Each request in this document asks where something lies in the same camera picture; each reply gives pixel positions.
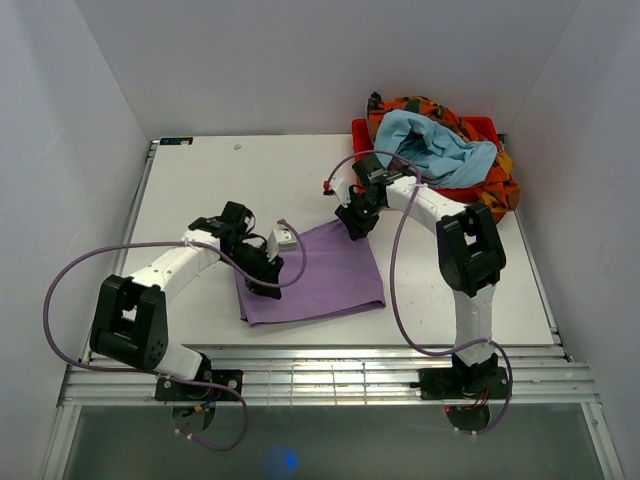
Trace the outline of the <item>purple trousers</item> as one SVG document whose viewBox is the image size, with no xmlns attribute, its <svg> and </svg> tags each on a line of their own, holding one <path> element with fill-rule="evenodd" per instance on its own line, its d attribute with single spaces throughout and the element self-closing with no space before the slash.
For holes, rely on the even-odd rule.
<svg viewBox="0 0 640 480">
<path fill-rule="evenodd" d="M 301 234 L 304 274 L 279 300 L 249 291 L 236 276 L 240 319 L 252 327 L 345 316 L 386 306 L 383 281 L 369 242 L 353 241 L 339 220 Z"/>
</svg>

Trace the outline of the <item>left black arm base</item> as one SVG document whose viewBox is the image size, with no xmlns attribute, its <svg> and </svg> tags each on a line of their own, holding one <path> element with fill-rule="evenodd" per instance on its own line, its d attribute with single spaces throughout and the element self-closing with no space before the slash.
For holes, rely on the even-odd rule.
<svg viewBox="0 0 640 480">
<path fill-rule="evenodd" d="M 206 386 L 185 384 L 176 380 L 161 378 L 156 383 L 154 399 L 160 402 L 235 401 L 242 393 L 244 372 L 238 369 L 211 370 L 199 374 L 195 382 Z"/>
</svg>

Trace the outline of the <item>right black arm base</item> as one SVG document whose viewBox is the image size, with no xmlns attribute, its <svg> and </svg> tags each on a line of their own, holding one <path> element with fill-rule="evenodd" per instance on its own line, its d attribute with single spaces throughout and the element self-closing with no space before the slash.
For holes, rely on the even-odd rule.
<svg viewBox="0 0 640 480">
<path fill-rule="evenodd" d="M 464 379 L 453 368 L 425 368 L 409 383 L 410 388 L 420 391 L 422 400 L 504 400 L 510 385 L 503 368 L 473 380 Z"/>
</svg>

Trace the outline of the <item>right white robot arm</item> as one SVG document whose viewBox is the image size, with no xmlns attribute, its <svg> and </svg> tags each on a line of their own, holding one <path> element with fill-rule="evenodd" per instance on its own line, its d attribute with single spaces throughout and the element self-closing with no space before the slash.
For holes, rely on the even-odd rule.
<svg viewBox="0 0 640 480">
<path fill-rule="evenodd" d="M 332 173 L 323 193 L 337 198 L 335 214 L 352 240 L 366 238 L 384 210 L 416 221 L 436 238 L 439 271 L 454 297 L 455 341 L 445 353 L 450 366 L 419 370 L 412 388 L 424 400 L 508 398 L 510 374 L 499 366 L 492 338 L 492 303 L 506 254 L 490 209 L 429 188 L 412 164 L 389 170 L 379 155 L 351 155 L 357 183 Z"/>
</svg>

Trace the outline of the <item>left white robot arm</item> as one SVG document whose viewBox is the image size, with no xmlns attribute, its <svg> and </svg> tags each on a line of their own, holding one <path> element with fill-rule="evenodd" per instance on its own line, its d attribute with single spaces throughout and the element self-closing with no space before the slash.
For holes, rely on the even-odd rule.
<svg viewBox="0 0 640 480">
<path fill-rule="evenodd" d="M 262 243 L 250 241 L 255 217 L 244 205 L 229 201 L 222 213 L 199 217 L 180 242 L 127 277 L 112 275 L 102 283 L 90 334 L 90 348 L 136 370 L 177 378 L 190 399 L 205 397 L 212 387 L 210 361 L 169 339 L 169 303 L 207 268 L 233 262 L 253 279 L 251 292 L 279 299 L 275 285 L 284 265 L 280 254 L 297 241 L 290 230 L 275 228 Z"/>
</svg>

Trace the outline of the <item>light blue trousers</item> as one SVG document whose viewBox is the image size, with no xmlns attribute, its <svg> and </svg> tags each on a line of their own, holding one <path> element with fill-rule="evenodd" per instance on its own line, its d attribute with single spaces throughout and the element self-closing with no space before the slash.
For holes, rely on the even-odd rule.
<svg viewBox="0 0 640 480">
<path fill-rule="evenodd" d="M 394 152 L 418 166 L 428 185 L 446 189 L 483 182 L 497 155 L 490 141 L 467 142 L 438 122 L 404 110 L 383 116 L 374 148 L 382 165 L 391 166 Z"/>
</svg>

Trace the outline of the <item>orange camouflage trousers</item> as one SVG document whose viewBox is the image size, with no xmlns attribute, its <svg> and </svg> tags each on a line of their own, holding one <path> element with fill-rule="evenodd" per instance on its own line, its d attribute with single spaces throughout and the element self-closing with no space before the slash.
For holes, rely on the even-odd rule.
<svg viewBox="0 0 640 480">
<path fill-rule="evenodd" d="M 369 138 L 374 148 L 374 140 L 383 116 L 393 110 L 404 110 L 424 115 L 449 128 L 463 140 L 489 141 L 453 110 L 424 96 L 404 96 L 385 100 L 374 92 L 367 100 L 365 121 Z M 516 209 L 521 193 L 520 185 L 513 178 L 514 161 L 506 153 L 503 145 L 497 147 L 497 155 L 486 179 L 469 187 L 478 195 L 476 203 L 486 204 L 496 220 Z"/>
</svg>

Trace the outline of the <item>red plastic bin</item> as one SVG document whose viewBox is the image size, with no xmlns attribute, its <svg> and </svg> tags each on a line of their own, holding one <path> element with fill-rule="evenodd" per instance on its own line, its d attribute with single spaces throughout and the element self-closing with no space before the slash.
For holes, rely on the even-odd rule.
<svg viewBox="0 0 640 480">
<path fill-rule="evenodd" d="M 497 147 L 501 147 L 500 138 L 495 130 L 493 121 L 486 116 L 463 116 L 475 131 L 484 136 L 487 140 L 494 143 Z M 363 151 L 372 150 L 373 144 L 369 138 L 368 127 L 364 118 L 355 119 L 351 123 L 353 150 L 356 153 L 355 162 L 364 158 Z M 468 189 L 437 189 L 437 192 L 461 203 L 476 203 L 478 195 L 471 188 Z"/>
</svg>

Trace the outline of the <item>black label sticker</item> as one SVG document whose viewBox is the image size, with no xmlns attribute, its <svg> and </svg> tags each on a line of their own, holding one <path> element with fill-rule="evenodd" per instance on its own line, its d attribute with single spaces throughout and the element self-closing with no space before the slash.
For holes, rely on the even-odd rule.
<svg viewBox="0 0 640 480">
<path fill-rule="evenodd" d="M 163 137 L 159 140 L 161 146 L 188 146 L 193 144 L 192 137 Z"/>
</svg>

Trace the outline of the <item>aluminium rail frame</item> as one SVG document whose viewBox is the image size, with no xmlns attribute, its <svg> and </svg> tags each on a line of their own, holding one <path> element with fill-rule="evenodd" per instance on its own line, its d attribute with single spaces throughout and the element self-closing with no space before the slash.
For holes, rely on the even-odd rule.
<svg viewBox="0 0 640 480">
<path fill-rule="evenodd" d="M 169 304 L 169 338 L 244 372 L 242 400 L 222 402 L 204 432 L 178 433 L 157 380 L 104 356 L 71 368 L 61 393 L 63 446 L 47 478 L 79 479 L 620 479 L 588 365 L 565 352 L 521 218 L 498 225 L 507 264 L 493 336 L 514 372 L 495 427 L 471 436 L 443 400 L 409 383 L 445 368 L 454 298 L 433 235 L 396 212 L 369 242 L 382 275 L 399 239 L 396 302 L 332 319 L 252 327 L 239 317 L 232 270 L 216 264 Z"/>
</svg>

